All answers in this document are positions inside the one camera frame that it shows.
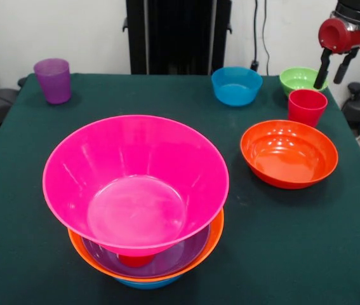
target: pink bowl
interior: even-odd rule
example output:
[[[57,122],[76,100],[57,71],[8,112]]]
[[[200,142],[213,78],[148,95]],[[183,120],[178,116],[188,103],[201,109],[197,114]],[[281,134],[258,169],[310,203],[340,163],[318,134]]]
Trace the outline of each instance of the pink bowl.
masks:
[[[218,149],[156,116],[116,116],[78,129],[43,173],[44,197],[61,223],[127,256],[156,254],[198,233],[228,190]]]

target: red cup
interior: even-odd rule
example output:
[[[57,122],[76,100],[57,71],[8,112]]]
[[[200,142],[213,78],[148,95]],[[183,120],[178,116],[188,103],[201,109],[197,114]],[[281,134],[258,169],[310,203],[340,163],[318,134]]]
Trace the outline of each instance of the red cup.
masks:
[[[326,105],[328,105],[328,99],[318,91],[295,90],[288,97],[288,119],[315,127]]]

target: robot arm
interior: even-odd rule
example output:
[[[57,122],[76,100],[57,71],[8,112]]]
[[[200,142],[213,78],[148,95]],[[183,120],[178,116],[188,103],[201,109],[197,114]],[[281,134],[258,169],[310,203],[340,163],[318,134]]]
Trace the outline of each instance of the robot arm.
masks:
[[[333,80],[340,84],[360,49],[360,0],[338,0],[331,17],[319,29],[318,38],[324,51],[314,88],[320,89],[328,75],[330,56],[346,54]]]

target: green bowl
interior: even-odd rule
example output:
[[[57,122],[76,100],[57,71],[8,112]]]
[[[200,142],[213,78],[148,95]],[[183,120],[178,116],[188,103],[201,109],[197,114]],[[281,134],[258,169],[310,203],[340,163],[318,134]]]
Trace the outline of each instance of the green bowl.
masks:
[[[325,81],[321,89],[315,89],[314,83],[317,75],[318,71],[314,69],[293,67],[280,74],[280,82],[287,97],[292,91],[297,89],[311,89],[322,92],[328,87],[328,82]]]

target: black cabinet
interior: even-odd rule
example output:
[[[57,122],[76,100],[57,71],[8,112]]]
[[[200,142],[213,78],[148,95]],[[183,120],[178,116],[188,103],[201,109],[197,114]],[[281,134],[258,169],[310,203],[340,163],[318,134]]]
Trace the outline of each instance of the black cabinet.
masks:
[[[223,66],[230,0],[126,0],[132,74],[202,74]]]

